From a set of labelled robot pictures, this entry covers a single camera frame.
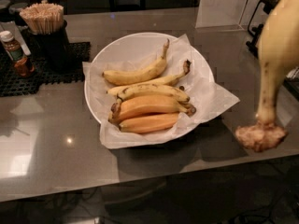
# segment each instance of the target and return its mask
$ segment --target white parchment paper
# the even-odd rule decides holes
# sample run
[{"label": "white parchment paper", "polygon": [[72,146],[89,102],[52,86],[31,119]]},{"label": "white parchment paper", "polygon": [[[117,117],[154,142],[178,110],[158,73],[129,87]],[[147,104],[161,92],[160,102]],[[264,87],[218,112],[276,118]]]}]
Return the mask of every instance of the white parchment paper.
[{"label": "white parchment paper", "polygon": [[196,113],[192,117],[181,113],[177,124],[166,131],[147,134],[121,133],[118,127],[107,121],[115,98],[107,94],[107,89],[113,85],[103,79],[102,73],[107,69],[141,68],[161,54],[162,46],[163,44],[157,44],[156,49],[148,50],[148,54],[139,58],[132,56],[132,60],[110,62],[97,59],[94,63],[83,63],[86,101],[93,116],[101,123],[99,137],[105,147],[121,148],[165,143],[190,132],[200,123],[216,118],[239,102],[236,96],[214,82],[206,60],[190,45],[188,37],[183,35],[180,38],[171,39],[167,52],[168,65],[163,76],[180,73],[186,59],[192,62],[191,72],[178,85],[184,86],[185,91],[190,95],[191,103],[197,109]]}]

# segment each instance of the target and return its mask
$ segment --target bottle label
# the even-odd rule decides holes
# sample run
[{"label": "bottle label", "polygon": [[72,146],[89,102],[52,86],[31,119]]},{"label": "bottle label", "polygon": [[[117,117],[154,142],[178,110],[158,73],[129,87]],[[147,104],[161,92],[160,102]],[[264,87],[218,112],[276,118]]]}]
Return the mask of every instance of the bottle label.
[{"label": "bottle label", "polygon": [[10,50],[9,54],[13,61],[18,61],[23,57],[23,52],[21,48],[16,50]]}]

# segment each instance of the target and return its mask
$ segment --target black grid tray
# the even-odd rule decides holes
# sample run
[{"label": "black grid tray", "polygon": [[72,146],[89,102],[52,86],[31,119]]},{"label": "black grid tray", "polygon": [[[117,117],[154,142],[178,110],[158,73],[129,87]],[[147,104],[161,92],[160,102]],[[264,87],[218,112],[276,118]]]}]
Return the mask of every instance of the black grid tray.
[{"label": "black grid tray", "polygon": [[72,71],[59,74],[52,71],[48,61],[43,57],[31,57],[36,70],[28,78],[19,77],[9,57],[0,49],[0,97],[34,94],[41,84],[70,83],[84,81],[82,62],[89,61],[91,44],[89,42],[70,43],[70,48],[78,59],[77,67]]}]

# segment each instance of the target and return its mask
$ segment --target bottle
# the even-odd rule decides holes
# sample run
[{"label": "bottle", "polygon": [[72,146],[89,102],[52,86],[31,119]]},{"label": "bottle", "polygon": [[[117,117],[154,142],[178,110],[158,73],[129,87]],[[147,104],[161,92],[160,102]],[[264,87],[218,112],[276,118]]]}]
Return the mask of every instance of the bottle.
[{"label": "bottle", "polygon": [[1,41],[10,60],[13,62],[17,74],[20,77],[31,76],[34,73],[35,68],[31,64],[30,59],[24,54],[20,42],[15,39],[10,31],[1,33]]}]

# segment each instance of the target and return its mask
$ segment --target white bottle cap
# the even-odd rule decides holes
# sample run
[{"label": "white bottle cap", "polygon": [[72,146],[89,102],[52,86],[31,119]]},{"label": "white bottle cap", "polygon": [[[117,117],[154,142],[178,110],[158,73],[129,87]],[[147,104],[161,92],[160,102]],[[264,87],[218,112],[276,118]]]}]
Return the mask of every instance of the white bottle cap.
[{"label": "white bottle cap", "polygon": [[1,40],[4,42],[11,41],[13,38],[13,34],[10,31],[4,31],[1,33]]}]

